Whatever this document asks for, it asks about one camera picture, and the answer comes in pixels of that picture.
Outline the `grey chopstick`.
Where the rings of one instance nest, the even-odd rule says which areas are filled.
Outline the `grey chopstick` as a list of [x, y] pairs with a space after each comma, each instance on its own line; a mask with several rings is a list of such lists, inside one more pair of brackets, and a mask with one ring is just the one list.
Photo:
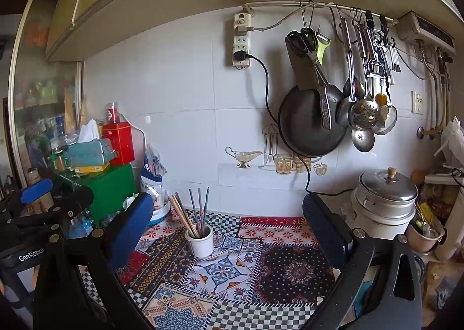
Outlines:
[[201, 236], [201, 220], [199, 217], [199, 213], [197, 212], [195, 201], [193, 199], [193, 192], [192, 189], [189, 189], [189, 194], [190, 194], [190, 201], [193, 207], [193, 213], [194, 213], [194, 218], [195, 218], [195, 226], [196, 226], [196, 231], [198, 234], [198, 237]]

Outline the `white bowl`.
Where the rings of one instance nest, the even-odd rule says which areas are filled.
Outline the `white bowl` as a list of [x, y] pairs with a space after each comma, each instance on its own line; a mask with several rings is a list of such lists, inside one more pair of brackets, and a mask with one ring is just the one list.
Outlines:
[[171, 204], [168, 202], [163, 207], [154, 210], [151, 219], [149, 220], [149, 226], [155, 226], [162, 223], [170, 214]]

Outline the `green box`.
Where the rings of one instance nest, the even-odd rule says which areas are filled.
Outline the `green box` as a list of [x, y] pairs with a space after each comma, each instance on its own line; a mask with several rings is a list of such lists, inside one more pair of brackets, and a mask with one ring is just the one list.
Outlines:
[[110, 165], [104, 172], [78, 176], [71, 172], [57, 174], [72, 186], [88, 186], [94, 194], [93, 204], [88, 207], [90, 217], [99, 225], [105, 216], [122, 211], [127, 197], [138, 193], [133, 169], [130, 164]]

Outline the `yellow chopstick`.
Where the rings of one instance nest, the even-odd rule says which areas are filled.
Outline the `yellow chopstick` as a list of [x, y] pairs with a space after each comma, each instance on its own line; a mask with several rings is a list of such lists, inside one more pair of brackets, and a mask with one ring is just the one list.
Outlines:
[[191, 220], [186, 208], [184, 207], [184, 205], [182, 204], [182, 200], [179, 196], [179, 193], [178, 192], [175, 192], [175, 198], [176, 198], [176, 201], [178, 202], [179, 204], [179, 208], [180, 210], [182, 211], [183, 213], [183, 216], [184, 218], [186, 219], [187, 223], [189, 224], [189, 227], [192, 231], [192, 234], [196, 237], [196, 238], [199, 238], [201, 235], [198, 231], [198, 228], [197, 228], [197, 225]]
[[181, 211], [180, 208], [179, 208], [179, 204], [178, 204], [178, 202], [176, 201], [175, 195], [170, 195], [170, 196], [168, 197], [168, 199], [169, 199], [169, 201], [170, 201], [170, 203], [171, 203], [171, 206], [172, 206], [172, 207], [175, 209], [175, 211], [177, 212], [179, 218], [181, 219], [183, 225], [186, 227], [186, 229], [188, 230], [188, 232], [190, 233], [190, 235], [191, 235], [192, 237], [196, 238], [196, 237], [192, 234], [192, 231], [191, 231], [191, 229], [190, 229], [190, 227], [189, 227], [189, 224], [187, 223], [186, 219], [185, 219], [184, 216], [183, 216], [182, 211]]

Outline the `white blue plastic bag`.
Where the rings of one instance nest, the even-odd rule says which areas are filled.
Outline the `white blue plastic bag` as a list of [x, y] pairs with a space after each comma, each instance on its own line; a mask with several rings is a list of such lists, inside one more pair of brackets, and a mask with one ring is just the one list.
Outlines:
[[165, 205], [163, 177], [166, 173], [167, 170], [161, 163], [160, 154], [148, 144], [140, 172], [140, 185], [141, 191], [152, 198], [154, 210], [159, 210]]

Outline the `yellow flat box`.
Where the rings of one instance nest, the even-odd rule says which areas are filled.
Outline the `yellow flat box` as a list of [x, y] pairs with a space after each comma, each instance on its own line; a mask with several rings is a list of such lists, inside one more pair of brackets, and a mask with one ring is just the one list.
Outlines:
[[109, 166], [110, 163], [105, 163], [103, 165], [74, 167], [74, 172], [77, 175], [97, 174], [106, 171], [109, 168]]

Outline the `steel pot lid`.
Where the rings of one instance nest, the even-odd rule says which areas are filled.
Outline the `steel pot lid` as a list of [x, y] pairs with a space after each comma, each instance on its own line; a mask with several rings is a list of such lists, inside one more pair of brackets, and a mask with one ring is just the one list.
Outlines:
[[359, 182], [369, 193], [387, 200], [405, 202], [418, 196], [417, 186], [394, 167], [364, 172]]

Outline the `white ceramic utensil cup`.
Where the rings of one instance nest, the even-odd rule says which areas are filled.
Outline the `white ceramic utensil cup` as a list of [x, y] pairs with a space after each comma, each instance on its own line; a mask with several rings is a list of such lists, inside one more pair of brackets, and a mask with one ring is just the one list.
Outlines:
[[214, 251], [213, 229], [211, 226], [205, 227], [206, 236], [203, 238], [193, 238], [188, 230], [185, 231], [185, 238], [190, 244], [192, 254], [198, 259], [209, 257]]

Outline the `teal tissue box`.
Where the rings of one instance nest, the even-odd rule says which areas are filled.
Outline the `teal tissue box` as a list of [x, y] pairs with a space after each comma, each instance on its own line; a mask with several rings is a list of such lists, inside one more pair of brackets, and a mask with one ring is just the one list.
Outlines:
[[72, 167], [105, 165], [117, 156], [107, 138], [97, 138], [86, 143], [75, 143], [68, 148], [68, 158]]

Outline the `patterned patchwork table mat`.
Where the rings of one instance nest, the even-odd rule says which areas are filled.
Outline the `patterned patchwork table mat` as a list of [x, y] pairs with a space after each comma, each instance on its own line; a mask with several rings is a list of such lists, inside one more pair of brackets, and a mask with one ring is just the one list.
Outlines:
[[336, 280], [302, 218], [209, 213], [212, 254], [192, 253], [176, 213], [116, 272], [155, 329], [299, 329]]

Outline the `steel ladle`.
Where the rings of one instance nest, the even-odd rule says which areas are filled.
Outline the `steel ladle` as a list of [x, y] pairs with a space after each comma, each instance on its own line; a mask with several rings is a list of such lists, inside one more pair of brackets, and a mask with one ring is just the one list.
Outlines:
[[368, 153], [374, 148], [374, 132], [371, 129], [358, 130], [353, 128], [351, 130], [351, 141], [358, 151]]

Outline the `red paper cup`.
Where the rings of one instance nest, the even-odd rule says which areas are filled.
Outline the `red paper cup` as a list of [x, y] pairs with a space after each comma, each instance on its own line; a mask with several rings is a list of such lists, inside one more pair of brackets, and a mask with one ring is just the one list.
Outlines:
[[106, 119], [109, 124], [119, 123], [119, 104], [115, 102], [106, 105]]

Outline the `black frying pan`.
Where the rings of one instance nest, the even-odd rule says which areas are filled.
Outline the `black frying pan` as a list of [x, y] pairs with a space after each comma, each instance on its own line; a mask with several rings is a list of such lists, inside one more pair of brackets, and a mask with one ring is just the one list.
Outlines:
[[339, 146], [347, 127], [336, 122], [342, 92], [331, 85], [327, 89], [332, 119], [330, 130], [322, 126], [319, 94], [316, 89], [300, 90], [294, 86], [282, 100], [278, 111], [279, 132], [283, 142], [301, 156], [324, 156]]

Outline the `steel slotted skimmer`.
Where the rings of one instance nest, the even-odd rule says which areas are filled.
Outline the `steel slotted skimmer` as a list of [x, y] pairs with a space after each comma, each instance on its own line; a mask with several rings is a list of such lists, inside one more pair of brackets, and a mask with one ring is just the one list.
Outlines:
[[370, 71], [368, 70], [367, 40], [362, 32], [362, 25], [355, 26], [358, 41], [359, 56], [362, 60], [362, 71], [364, 75], [365, 95], [355, 103], [350, 110], [351, 126], [358, 130], [371, 129], [379, 118], [379, 105], [374, 101], [371, 94]]

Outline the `white power strip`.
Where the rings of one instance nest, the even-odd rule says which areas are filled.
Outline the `white power strip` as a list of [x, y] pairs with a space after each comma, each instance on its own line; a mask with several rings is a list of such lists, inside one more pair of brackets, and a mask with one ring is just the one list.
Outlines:
[[233, 19], [232, 65], [238, 70], [250, 67], [252, 16], [247, 12], [238, 12]]

